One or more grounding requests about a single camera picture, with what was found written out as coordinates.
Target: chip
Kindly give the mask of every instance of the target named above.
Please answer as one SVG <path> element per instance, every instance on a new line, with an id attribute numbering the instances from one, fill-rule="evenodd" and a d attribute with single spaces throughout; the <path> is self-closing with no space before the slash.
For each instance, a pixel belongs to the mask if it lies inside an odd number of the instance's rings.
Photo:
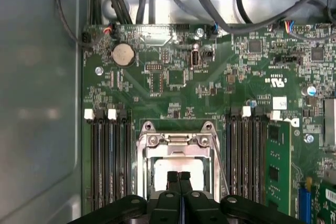
<path id="1" fill-rule="evenodd" d="M 279 127 L 274 125 L 268 126 L 268 138 L 271 140 L 279 141 Z"/>
<path id="2" fill-rule="evenodd" d="M 314 47 L 311 49 L 312 61 L 323 61 L 323 47 Z"/>
<path id="3" fill-rule="evenodd" d="M 176 118 L 176 119 L 180 118 L 180 112 L 178 110 L 174 110 L 173 117 Z"/>
<path id="4" fill-rule="evenodd" d="M 268 176 L 270 179 L 278 181 L 279 180 L 279 170 L 270 166 L 268 169 Z"/>
<path id="5" fill-rule="evenodd" d="M 251 40 L 249 42 L 249 52 L 252 54 L 261 52 L 261 41 L 260 40 Z"/>
<path id="6" fill-rule="evenodd" d="M 233 85 L 228 85 L 226 87 L 226 91 L 228 91 L 228 92 L 235 92 L 236 91 L 236 87 L 233 86 Z"/>
<path id="7" fill-rule="evenodd" d="M 228 74 L 227 75 L 227 82 L 228 83 L 235 83 L 236 82 L 236 77 L 233 74 Z"/>
<path id="8" fill-rule="evenodd" d="M 268 201 L 268 206 L 269 206 L 269 208 L 271 208 L 271 209 L 274 209 L 274 210 L 278 210 L 278 204 L 276 204 L 274 201 L 272 201 L 272 200 L 269 200 Z"/>
<path id="9" fill-rule="evenodd" d="M 217 93 L 217 90 L 215 88 L 210 89 L 211 95 L 215 95 Z"/>

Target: screw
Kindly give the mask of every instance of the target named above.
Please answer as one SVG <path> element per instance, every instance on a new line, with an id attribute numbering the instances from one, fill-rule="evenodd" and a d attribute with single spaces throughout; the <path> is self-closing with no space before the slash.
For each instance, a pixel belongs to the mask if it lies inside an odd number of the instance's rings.
<path id="1" fill-rule="evenodd" d="M 199 44 L 198 43 L 193 44 L 193 49 L 198 50 L 198 48 L 199 48 Z"/>
<path id="2" fill-rule="evenodd" d="M 96 67 L 94 72 L 96 73 L 96 75 L 101 76 L 104 73 L 104 69 L 102 67 Z"/>
<path id="3" fill-rule="evenodd" d="M 314 142 L 314 136 L 310 135 L 310 134 L 306 134 L 305 137 L 304 137 L 304 139 L 305 139 L 305 142 L 307 144 L 310 144 L 310 143 Z"/>
<path id="4" fill-rule="evenodd" d="M 238 200 L 233 198 L 233 197 L 229 197 L 226 200 L 229 201 L 230 203 L 237 203 L 238 202 Z"/>
<path id="5" fill-rule="evenodd" d="M 316 223 L 317 224 L 324 224 L 324 220 L 322 220 L 321 218 L 317 218 Z"/>
<path id="6" fill-rule="evenodd" d="M 209 143 L 208 139 L 206 137 L 201 139 L 201 144 L 202 145 L 207 145 Z"/>
<path id="7" fill-rule="evenodd" d="M 191 193 L 191 196 L 193 196 L 193 197 L 199 197 L 200 196 L 200 193 L 199 192 L 196 192 L 196 191 L 194 191 L 193 193 Z"/>
<path id="8" fill-rule="evenodd" d="M 196 29 L 196 36 L 202 38 L 204 36 L 204 30 L 202 28 Z"/>
<path id="9" fill-rule="evenodd" d="M 157 139 L 158 139 L 158 138 L 157 138 L 156 136 L 151 136 L 151 137 L 149 138 L 148 142 L 149 142 L 149 144 L 151 144 L 151 145 L 156 145 L 156 144 L 158 143 Z"/>

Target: green circuit board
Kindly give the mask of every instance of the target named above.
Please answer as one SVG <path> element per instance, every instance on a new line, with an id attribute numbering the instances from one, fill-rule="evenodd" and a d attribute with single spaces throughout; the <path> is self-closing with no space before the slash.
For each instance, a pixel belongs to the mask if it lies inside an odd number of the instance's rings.
<path id="1" fill-rule="evenodd" d="M 94 39 L 103 29 L 88 26 L 85 33 Z M 311 37 L 323 37 L 331 29 L 324 24 L 294 27 L 296 33 Z M 113 58 L 119 44 L 129 45 L 134 52 L 127 65 L 124 58 Z M 199 130 L 211 121 L 221 142 L 231 193 L 299 218 L 298 188 L 309 177 L 316 190 L 323 172 L 336 165 L 334 146 L 327 144 L 330 140 L 324 135 L 323 107 L 325 99 L 335 97 L 335 54 L 332 40 L 299 41 L 283 29 L 270 27 L 243 36 L 214 31 L 209 25 L 113 27 L 112 34 L 105 35 L 93 50 L 83 52 L 82 105 L 83 113 L 92 109 L 98 119 L 116 109 L 128 120 L 120 131 L 129 141 L 121 142 L 118 157 L 125 160 L 123 153 L 129 150 L 128 161 L 121 163 L 129 162 L 129 167 L 120 172 L 127 174 L 122 185 L 129 187 L 119 197 L 137 193 L 136 141 L 145 121 L 152 121 L 159 131 Z M 316 93 L 309 93 L 311 87 Z M 243 107 L 251 108 L 251 116 L 244 115 Z M 101 196 L 102 187 L 123 191 L 123 186 L 111 185 L 111 176 L 102 177 L 100 172 L 110 171 L 116 159 L 104 161 L 106 165 L 99 161 L 98 171 L 93 168 L 95 158 L 109 156 L 99 151 L 107 142 L 92 144 L 93 132 L 108 135 L 108 127 L 95 128 L 90 120 L 83 120 L 84 213 L 103 206 L 104 200 L 111 201 L 93 196 Z M 239 175 L 237 166 L 242 171 Z M 258 174 L 259 180 L 245 170 Z M 251 184 L 258 184 L 259 196 L 244 189 Z M 310 223 L 315 222 L 317 209 L 312 203 Z"/>

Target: integrated circuit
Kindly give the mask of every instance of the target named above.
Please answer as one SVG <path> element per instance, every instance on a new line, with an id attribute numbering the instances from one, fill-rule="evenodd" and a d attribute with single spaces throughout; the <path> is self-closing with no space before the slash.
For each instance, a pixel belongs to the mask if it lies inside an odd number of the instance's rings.
<path id="1" fill-rule="evenodd" d="M 279 127 L 274 125 L 268 126 L 268 137 L 271 140 L 279 141 Z"/>
<path id="2" fill-rule="evenodd" d="M 250 40 L 248 51 L 251 54 L 261 53 L 261 40 Z"/>
<path id="3" fill-rule="evenodd" d="M 311 60 L 312 61 L 323 61 L 323 47 L 313 47 L 311 49 Z"/>
<path id="4" fill-rule="evenodd" d="M 268 176 L 270 179 L 273 179 L 277 182 L 279 180 L 279 170 L 270 166 L 268 168 Z"/>
<path id="5" fill-rule="evenodd" d="M 236 77 L 233 74 L 228 74 L 227 75 L 227 82 L 228 83 L 235 83 L 236 82 Z"/>

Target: blue connector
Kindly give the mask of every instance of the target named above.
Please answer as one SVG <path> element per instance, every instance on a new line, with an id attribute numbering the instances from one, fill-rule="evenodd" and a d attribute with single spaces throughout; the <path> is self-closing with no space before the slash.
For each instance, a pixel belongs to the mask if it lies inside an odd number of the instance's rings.
<path id="1" fill-rule="evenodd" d="M 305 188 L 299 189 L 299 220 L 310 224 L 311 193 Z"/>

